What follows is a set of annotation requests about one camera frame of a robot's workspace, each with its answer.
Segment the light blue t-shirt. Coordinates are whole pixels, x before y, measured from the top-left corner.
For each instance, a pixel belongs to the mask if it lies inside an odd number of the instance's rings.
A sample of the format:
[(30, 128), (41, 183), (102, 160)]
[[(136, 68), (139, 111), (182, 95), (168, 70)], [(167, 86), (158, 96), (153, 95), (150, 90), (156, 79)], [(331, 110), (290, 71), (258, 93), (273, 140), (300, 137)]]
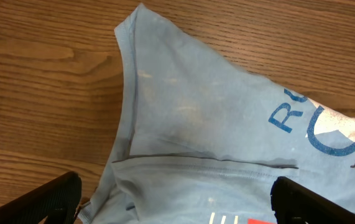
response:
[(355, 118), (246, 72), (143, 4), (114, 32), (122, 114), (83, 223), (274, 222), (280, 176), (355, 213)]

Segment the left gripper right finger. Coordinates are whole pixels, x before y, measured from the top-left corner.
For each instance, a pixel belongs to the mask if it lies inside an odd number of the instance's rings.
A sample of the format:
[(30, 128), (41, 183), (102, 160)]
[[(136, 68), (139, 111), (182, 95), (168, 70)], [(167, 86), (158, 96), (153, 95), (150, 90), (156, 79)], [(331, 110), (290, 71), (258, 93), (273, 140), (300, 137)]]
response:
[(287, 177), (273, 183), (270, 202), (278, 224), (355, 224), (355, 213)]

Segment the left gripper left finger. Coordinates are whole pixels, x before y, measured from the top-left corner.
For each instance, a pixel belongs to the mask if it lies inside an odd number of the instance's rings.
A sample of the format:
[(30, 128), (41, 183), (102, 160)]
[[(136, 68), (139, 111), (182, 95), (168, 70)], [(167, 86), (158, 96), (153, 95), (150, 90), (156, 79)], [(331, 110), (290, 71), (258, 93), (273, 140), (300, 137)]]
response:
[(76, 172), (56, 179), (0, 207), (0, 224), (72, 224), (78, 213), (82, 181)]

